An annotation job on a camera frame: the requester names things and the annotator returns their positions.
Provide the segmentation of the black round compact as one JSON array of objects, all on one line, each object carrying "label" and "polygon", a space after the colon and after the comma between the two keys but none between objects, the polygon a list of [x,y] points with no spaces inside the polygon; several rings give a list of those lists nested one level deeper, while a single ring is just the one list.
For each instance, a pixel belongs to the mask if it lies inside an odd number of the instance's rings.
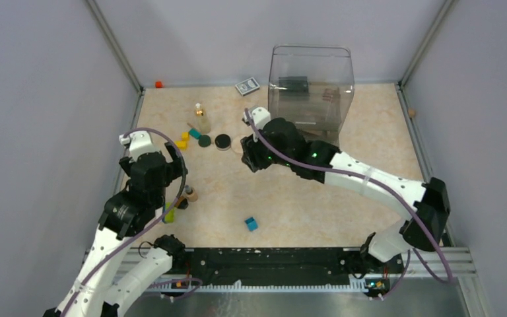
[{"label": "black round compact", "polygon": [[215,147],[220,151],[227,151],[232,146],[232,139],[229,135],[221,133],[215,137]]}]

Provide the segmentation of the foundation bottle black cap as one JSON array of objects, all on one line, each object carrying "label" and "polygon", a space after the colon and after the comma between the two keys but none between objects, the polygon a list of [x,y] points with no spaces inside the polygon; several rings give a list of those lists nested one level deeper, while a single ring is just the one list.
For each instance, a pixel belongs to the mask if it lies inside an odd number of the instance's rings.
[{"label": "foundation bottle black cap", "polygon": [[198,194],[194,187],[185,185],[184,187],[185,197],[189,202],[196,202],[198,200]]}]

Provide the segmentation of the clear pump bottle gold collar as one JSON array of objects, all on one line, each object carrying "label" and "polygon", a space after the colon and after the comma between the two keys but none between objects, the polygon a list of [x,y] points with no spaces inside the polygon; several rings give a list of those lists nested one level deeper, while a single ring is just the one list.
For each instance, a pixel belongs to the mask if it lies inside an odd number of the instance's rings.
[{"label": "clear pump bottle gold collar", "polygon": [[211,132],[211,123],[208,115],[201,103],[195,104],[195,117],[197,120],[197,127],[201,134],[208,134]]}]

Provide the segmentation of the blue toy brick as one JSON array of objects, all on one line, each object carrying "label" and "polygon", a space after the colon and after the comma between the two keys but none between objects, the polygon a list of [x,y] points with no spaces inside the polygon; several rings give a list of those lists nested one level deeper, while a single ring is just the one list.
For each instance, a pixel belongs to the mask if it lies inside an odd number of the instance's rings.
[{"label": "blue toy brick", "polygon": [[253,217],[247,218],[244,222],[250,232],[253,232],[259,228],[257,221]]}]

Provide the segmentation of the clear acrylic makeup organizer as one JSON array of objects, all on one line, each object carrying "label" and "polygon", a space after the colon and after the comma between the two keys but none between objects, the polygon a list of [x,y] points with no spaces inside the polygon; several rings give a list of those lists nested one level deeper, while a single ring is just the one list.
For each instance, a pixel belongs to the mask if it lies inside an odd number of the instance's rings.
[{"label": "clear acrylic makeup organizer", "polygon": [[267,108],[308,140],[339,144],[355,94],[351,51],[344,46],[280,44],[273,48]]}]

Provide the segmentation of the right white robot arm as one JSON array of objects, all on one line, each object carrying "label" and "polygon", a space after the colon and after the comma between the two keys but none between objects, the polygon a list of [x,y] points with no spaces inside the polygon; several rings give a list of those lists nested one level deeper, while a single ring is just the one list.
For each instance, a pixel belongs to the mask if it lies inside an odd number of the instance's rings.
[{"label": "right white robot arm", "polygon": [[378,201],[393,209],[401,220],[374,232],[360,248],[360,262],[378,272],[403,252],[435,252],[450,274],[440,241],[451,212],[445,181],[395,176],[360,162],[325,141],[307,141],[293,123],[268,114],[245,112],[242,121],[252,134],[241,139],[242,162],[252,172],[272,165],[287,167],[305,180],[337,186]]}]

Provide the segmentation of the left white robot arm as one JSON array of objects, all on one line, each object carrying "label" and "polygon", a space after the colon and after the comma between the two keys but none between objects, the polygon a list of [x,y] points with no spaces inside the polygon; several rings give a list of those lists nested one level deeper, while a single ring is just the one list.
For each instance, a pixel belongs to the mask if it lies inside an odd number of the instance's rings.
[{"label": "left white robot arm", "polygon": [[175,206],[166,204],[166,188],[180,180],[183,193],[188,174],[175,142],[153,128],[140,127],[119,136],[128,150],[119,160],[128,181],[104,205],[94,241],[65,298],[44,316],[124,316],[149,286],[166,272],[177,273],[185,255],[175,249],[181,242],[168,237],[168,245],[154,247],[119,281],[114,278],[133,243]]}]

